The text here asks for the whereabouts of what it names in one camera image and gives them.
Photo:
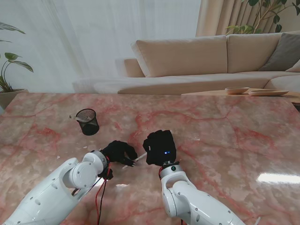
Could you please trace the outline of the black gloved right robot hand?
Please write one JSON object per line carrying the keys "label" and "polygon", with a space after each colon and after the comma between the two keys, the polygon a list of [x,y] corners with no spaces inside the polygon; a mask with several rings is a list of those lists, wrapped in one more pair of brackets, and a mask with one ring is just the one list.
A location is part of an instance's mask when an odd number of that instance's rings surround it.
{"label": "black gloved right robot hand", "polygon": [[143,142],[147,152],[148,165],[162,166],[165,162],[175,162],[176,146],[170,130],[158,130],[150,133]]}

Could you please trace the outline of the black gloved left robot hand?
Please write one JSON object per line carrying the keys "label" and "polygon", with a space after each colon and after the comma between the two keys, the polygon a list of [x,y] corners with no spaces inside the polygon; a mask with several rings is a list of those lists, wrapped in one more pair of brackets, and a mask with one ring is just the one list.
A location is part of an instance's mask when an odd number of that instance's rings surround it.
{"label": "black gloved left robot hand", "polygon": [[109,143],[101,152],[110,162],[118,162],[130,167],[135,165],[134,160],[138,158],[134,147],[126,142],[116,140]]}

